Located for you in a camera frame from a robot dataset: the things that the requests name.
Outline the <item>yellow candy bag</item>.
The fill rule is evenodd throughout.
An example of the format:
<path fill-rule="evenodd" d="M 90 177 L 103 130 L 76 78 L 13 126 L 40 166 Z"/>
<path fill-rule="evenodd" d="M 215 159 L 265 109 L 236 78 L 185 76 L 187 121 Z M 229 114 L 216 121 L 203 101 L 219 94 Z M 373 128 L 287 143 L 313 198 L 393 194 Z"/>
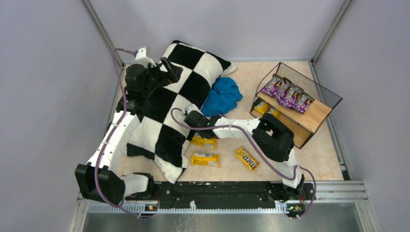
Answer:
<path fill-rule="evenodd" d="M 220 155 L 219 154 L 203 154 L 193 153 L 191 155 L 191 165 L 201 165 L 208 167 L 220 167 Z"/>
<path fill-rule="evenodd" d="M 281 112 L 280 111 L 278 111 L 277 109 L 275 109 L 274 107 L 271 107 L 269 110 L 268 110 L 268 113 L 269 114 L 271 114 L 272 116 L 274 116 L 275 118 L 277 118 L 277 119 L 280 119 L 280 117 L 281 117 Z"/>
<path fill-rule="evenodd" d="M 239 148 L 234 152 L 234 155 L 241 160 L 241 162 L 253 172 L 260 164 L 252 154 L 250 154 L 244 147 Z"/>
<path fill-rule="evenodd" d="M 270 105 L 265 103 L 264 101 L 259 102 L 257 105 L 254 106 L 254 110 L 257 112 L 264 114 L 268 112 L 270 109 Z"/>
<path fill-rule="evenodd" d="M 206 139 L 206 138 L 202 138 L 199 135 L 195 135 L 193 136 L 191 142 L 192 145 L 197 145 L 197 146 L 201 146 L 210 150 L 215 150 L 217 147 L 217 139 L 213 138 L 213 139 Z"/>

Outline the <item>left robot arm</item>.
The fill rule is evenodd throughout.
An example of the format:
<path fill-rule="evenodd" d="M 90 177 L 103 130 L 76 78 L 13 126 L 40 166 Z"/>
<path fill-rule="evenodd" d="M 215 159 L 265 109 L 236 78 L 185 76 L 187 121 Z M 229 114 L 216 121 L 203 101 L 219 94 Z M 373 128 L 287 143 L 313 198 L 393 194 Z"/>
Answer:
<path fill-rule="evenodd" d="M 93 156 L 78 164 L 75 177 L 83 198 L 113 205 L 125 197 L 148 190 L 153 178 L 134 173 L 118 176 L 118 165 L 127 152 L 127 143 L 142 119 L 142 106 L 158 88 L 177 83 L 183 69 L 162 57 L 158 64 L 140 59 L 125 70 L 123 98 L 118 102 L 113 121 Z"/>

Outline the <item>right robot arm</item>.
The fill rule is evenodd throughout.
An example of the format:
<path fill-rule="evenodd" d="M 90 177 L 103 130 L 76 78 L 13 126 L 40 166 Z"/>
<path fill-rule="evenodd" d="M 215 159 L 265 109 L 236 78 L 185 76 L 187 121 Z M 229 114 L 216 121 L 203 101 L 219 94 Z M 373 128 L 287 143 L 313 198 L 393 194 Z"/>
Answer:
<path fill-rule="evenodd" d="M 274 172 L 282 183 L 272 191 L 272 197 L 287 200 L 306 200 L 314 189 L 304 188 L 305 177 L 299 167 L 294 149 L 294 133 L 272 114 L 248 120 L 229 119 L 223 116 L 205 117 L 202 113 L 186 111 L 184 122 L 189 128 L 206 139 L 248 139 L 255 151 L 269 167 L 272 161 L 277 167 Z"/>

